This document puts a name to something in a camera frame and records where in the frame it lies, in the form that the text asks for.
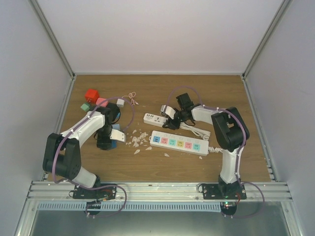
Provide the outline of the small white power strip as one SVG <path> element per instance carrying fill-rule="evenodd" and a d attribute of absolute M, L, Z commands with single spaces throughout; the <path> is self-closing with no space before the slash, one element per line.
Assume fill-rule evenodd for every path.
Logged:
<path fill-rule="evenodd" d="M 146 124 L 150 124 L 150 125 L 157 126 L 157 127 L 162 127 L 167 122 L 167 118 L 146 113 L 143 117 L 143 121 Z M 182 122 L 180 124 L 180 128 L 183 130 L 189 130 L 194 135 L 196 135 L 196 136 L 198 136 L 198 137 L 200 137 L 206 141 L 208 141 L 210 139 L 210 136 L 211 136 L 210 131 L 199 129 L 199 128 L 196 128 L 196 127 L 191 126 L 191 125 L 187 125 L 184 122 Z"/>

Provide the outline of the blue cube adapter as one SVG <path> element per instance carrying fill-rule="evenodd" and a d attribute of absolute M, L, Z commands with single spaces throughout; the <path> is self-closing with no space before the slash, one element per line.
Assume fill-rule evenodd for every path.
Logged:
<path fill-rule="evenodd" d="M 111 147 L 109 148 L 109 150 L 115 149 L 117 147 L 117 141 L 112 140 L 112 144 Z"/>

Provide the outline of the pale blue charger plug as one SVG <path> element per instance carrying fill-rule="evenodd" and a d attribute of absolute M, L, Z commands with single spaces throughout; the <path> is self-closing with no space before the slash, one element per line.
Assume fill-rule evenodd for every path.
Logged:
<path fill-rule="evenodd" d="M 116 132 L 116 131 L 121 131 L 121 127 L 120 127 L 120 125 L 119 124 L 113 124 L 112 125 L 112 131 L 113 132 Z"/>

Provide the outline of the white multicolour power strip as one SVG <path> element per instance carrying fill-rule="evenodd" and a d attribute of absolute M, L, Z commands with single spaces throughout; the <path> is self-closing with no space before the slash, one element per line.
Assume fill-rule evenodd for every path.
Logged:
<path fill-rule="evenodd" d="M 150 145 L 159 148 L 176 150 L 199 156 L 207 156 L 209 153 L 222 153 L 220 147 L 209 146 L 209 141 L 196 139 L 160 131 L 152 131 Z"/>

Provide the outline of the light green plug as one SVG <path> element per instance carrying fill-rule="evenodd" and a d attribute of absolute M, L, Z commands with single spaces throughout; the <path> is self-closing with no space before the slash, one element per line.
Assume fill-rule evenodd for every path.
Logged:
<path fill-rule="evenodd" d="M 91 108 L 90 104 L 89 103 L 84 103 L 81 105 L 80 107 L 84 112 L 88 112 Z"/>

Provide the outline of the pink plug adapter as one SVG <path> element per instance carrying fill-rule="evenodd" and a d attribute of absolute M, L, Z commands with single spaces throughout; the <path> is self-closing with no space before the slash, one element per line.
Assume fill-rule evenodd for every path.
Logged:
<path fill-rule="evenodd" d="M 101 98 L 99 97 L 97 100 L 96 100 L 96 103 L 95 103 L 97 106 L 99 107 L 106 107 L 107 104 L 108 104 L 108 101 L 105 99 L 105 98 Z"/>

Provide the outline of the white charger with pink cable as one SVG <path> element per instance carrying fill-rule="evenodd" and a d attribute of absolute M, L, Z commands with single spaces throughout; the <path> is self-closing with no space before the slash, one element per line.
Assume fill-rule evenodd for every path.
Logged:
<path fill-rule="evenodd" d="M 136 92 L 134 92 L 134 91 L 130 92 L 128 95 L 124 95 L 121 98 L 118 98 L 117 102 L 116 102 L 116 105 L 119 108 L 122 108 L 125 105 L 125 103 L 126 103 L 126 101 L 123 100 L 123 98 L 127 98 L 130 101 L 132 106 L 138 105 L 139 103 L 135 100 L 135 97 L 136 97 Z"/>

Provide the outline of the red cube socket adapter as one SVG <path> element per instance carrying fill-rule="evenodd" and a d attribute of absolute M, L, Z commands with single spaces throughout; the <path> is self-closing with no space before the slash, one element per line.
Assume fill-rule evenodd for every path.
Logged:
<path fill-rule="evenodd" d="M 99 99 L 99 93 L 96 89 L 88 89 L 85 93 L 85 99 L 89 103 L 95 104 Z"/>

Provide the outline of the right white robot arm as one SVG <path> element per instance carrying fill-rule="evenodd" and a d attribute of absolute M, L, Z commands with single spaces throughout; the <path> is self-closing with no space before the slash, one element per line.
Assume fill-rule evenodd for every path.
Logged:
<path fill-rule="evenodd" d="M 250 133 L 238 109 L 212 108 L 202 103 L 194 104 L 187 93 L 177 96 L 176 99 L 179 109 L 172 108 L 168 104 L 161 106 L 161 114 L 167 117 L 163 127 L 179 129 L 180 124 L 188 120 L 212 125 L 216 140 L 222 148 L 218 194 L 223 199 L 229 199 L 238 191 L 241 192 L 240 160 Z"/>

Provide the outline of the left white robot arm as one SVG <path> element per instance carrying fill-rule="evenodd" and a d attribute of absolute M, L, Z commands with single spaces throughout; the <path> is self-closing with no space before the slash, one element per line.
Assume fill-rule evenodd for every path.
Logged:
<path fill-rule="evenodd" d="M 72 128 L 60 134 L 50 134 L 46 142 L 43 170 L 84 186 L 85 194 L 91 199 L 99 197 L 101 186 L 96 183 L 97 176 L 82 167 L 81 147 L 94 134 L 97 136 L 96 147 L 101 150 L 112 149 L 117 141 L 124 142 L 124 134 L 113 128 L 119 116 L 119 107 L 108 103 L 95 111 L 90 109 Z"/>

